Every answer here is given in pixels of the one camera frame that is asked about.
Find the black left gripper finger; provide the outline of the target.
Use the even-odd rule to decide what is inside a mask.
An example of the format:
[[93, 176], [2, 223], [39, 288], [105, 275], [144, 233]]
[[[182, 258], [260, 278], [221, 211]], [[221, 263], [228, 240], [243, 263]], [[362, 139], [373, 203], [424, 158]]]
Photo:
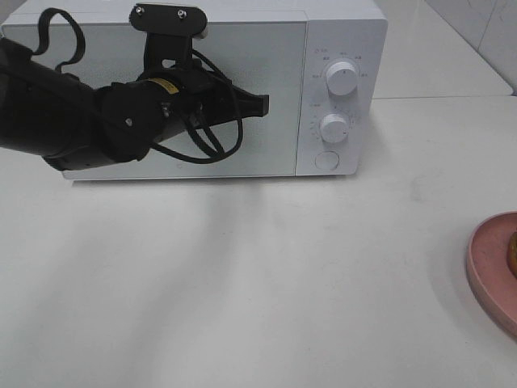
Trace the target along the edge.
[[[264, 117], [269, 112], [269, 95], [254, 95], [241, 88], [234, 87], [233, 92], [241, 118]], [[228, 87], [215, 91], [209, 99], [209, 124], [225, 124], [237, 119], [237, 111]]]

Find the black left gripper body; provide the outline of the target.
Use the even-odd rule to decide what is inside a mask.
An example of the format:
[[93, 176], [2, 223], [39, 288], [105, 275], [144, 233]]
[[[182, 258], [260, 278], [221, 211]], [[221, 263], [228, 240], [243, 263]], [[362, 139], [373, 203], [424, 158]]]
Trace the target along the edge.
[[146, 34], [144, 67], [135, 81], [137, 129], [206, 129], [209, 99], [232, 82], [192, 45], [192, 37]]

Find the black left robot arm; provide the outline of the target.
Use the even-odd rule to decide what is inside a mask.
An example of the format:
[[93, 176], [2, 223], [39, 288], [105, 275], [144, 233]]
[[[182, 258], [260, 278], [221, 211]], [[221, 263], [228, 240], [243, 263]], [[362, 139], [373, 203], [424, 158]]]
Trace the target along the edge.
[[140, 161], [155, 150], [193, 164], [231, 156], [213, 129], [263, 117], [267, 95], [233, 83], [202, 55], [189, 69], [154, 66], [135, 81], [92, 88], [1, 41], [1, 145], [58, 171]]

